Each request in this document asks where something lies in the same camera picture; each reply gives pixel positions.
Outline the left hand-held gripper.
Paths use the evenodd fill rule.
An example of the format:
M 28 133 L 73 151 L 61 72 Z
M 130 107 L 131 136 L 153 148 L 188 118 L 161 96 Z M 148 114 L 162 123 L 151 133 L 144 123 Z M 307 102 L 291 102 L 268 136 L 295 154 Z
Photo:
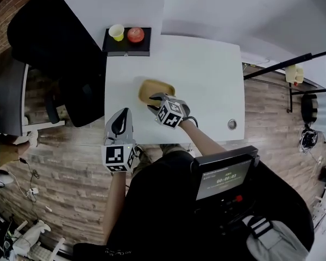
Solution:
M 136 154 L 130 109 L 116 112 L 106 123 L 105 133 L 101 146 L 103 165 L 112 173 L 130 172 Z

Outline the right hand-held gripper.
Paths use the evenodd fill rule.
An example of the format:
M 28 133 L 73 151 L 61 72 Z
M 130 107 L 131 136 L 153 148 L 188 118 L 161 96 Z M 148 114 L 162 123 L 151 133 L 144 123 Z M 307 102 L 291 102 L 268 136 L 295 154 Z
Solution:
M 156 116 L 158 124 L 168 128 L 175 129 L 190 114 L 190 108 L 185 101 L 170 99 L 167 93 L 158 92 L 149 99 L 161 102 L 160 107 L 148 105 L 147 108 Z

